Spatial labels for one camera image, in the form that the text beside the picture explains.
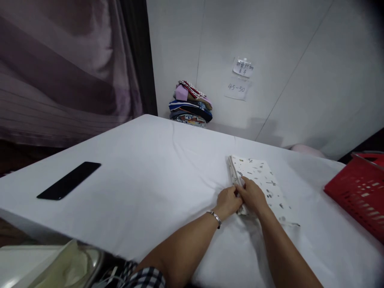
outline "red basket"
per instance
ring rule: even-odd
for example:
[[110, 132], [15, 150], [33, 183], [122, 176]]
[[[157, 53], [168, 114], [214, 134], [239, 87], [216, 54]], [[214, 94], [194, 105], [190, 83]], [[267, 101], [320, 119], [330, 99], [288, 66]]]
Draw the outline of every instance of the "red basket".
[[352, 157], [324, 191], [384, 244], [384, 154], [352, 153]]

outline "gray curtain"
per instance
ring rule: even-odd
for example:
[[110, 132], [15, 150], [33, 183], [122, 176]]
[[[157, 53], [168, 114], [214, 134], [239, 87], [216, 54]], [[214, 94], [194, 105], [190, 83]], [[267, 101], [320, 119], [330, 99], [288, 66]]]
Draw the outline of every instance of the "gray curtain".
[[69, 147], [143, 114], [117, 0], [0, 0], [0, 139]]

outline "smartphone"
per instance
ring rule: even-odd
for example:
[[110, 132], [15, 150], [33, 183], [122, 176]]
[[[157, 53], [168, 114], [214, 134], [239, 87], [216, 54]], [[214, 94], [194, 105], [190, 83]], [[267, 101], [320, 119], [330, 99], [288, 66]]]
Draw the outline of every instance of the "smartphone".
[[101, 166], [100, 163], [84, 162], [37, 196], [39, 199], [60, 200]]

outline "hand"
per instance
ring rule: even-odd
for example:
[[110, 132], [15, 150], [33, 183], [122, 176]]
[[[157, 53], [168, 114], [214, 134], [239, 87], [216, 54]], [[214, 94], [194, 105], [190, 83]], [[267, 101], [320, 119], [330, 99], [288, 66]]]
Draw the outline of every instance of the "hand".
[[252, 180], [242, 176], [244, 187], [236, 185], [236, 190], [244, 200], [244, 203], [259, 217], [260, 213], [269, 209], [265, 195], [259, 186]]
[[219, 216], [221, 221], [234, 214], [243, 204], [243, 200], [235, 196], [235, 186], [225, 188], [217, 196], [217, 205], [212, 211]]

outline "wrist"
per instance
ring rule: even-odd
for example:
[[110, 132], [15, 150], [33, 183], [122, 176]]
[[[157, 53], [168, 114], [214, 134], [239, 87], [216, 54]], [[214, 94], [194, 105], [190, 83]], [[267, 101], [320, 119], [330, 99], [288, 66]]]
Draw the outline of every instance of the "wrist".
[[271, 208], [269, 206], [259, 208], [257, 210], [254, 210], [257, 217], [260, 221], [274, 217], [275, 214], [273, 214]]
[[216, 214], [220, 218], [221, 222], [225, 221], [228, 218], [228, 215], [225, 209], [223, 208], [216, 206], [215, 208], [212, 209], [212, 211], [214, 212], [214, 214]]

